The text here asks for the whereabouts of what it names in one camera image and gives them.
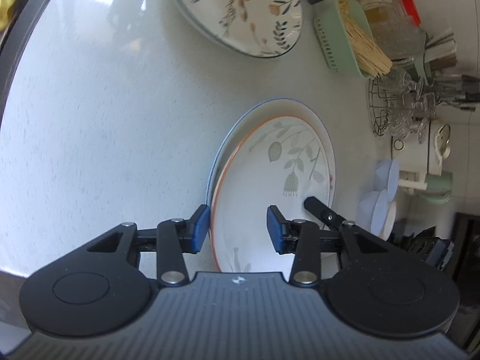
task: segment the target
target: white container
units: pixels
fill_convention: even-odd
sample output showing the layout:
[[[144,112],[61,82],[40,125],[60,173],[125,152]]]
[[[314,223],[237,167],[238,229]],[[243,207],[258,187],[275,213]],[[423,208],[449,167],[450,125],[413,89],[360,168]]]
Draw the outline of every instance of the white container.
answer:
[[[377,237],[387,217],[387,190],[368,192],[358,205],[356,224]]]
[[[375,191],[387,190],[387,199],[391,203],[395,199],[400,177],[400,162],[397,159],[377,162],[373,189]]]

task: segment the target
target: floral plate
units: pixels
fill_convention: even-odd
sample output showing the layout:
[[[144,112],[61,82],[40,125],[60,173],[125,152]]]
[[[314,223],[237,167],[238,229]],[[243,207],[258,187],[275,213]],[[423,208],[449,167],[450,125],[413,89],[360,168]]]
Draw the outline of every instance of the floral plate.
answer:
[[[176,1],[207,37],[249,56],[281,56],[300,36],[300,0]]]
[[[218,179],[210,221],[212,249],[222,272],[282,272],[294,256],[275,252],[266,209],[277,205],[287,219],[307,218],[306,197],[330,202],[326,150],[316,131],[293,116],[274,117],[236,147]]]

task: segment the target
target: bamboo skewer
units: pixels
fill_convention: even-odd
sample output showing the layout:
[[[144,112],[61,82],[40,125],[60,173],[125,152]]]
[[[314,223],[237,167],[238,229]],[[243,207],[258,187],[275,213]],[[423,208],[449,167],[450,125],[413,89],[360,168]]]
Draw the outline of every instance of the bamboo skewer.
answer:
[[[349,15],[349,2],[339,0],[338,7],[360,69],[373,77],[388,74],[392,61]]]

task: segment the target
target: green basket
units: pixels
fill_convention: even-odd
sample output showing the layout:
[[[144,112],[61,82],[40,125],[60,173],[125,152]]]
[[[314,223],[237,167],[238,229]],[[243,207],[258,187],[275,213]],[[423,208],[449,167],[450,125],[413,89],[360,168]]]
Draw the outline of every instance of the green basket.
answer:
[[[328,67],[334,71],[371,78],[360,70],[340,16],[339,0],[326,0],[315,5],[316,17],[313,25]],[[357,25],[371,38],[370,26],[362,6],[355,0],[349,1],[349,14]]]

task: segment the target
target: red lid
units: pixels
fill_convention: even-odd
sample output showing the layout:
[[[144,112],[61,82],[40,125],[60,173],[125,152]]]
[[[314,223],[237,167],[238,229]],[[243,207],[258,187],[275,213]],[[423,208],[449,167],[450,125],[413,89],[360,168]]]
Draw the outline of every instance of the red lid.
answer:
[[[402,3],[406,14],[412,17],[413,24],[418,27],[422,21],[420,20],[419,12],[414,0],[402,0]]]

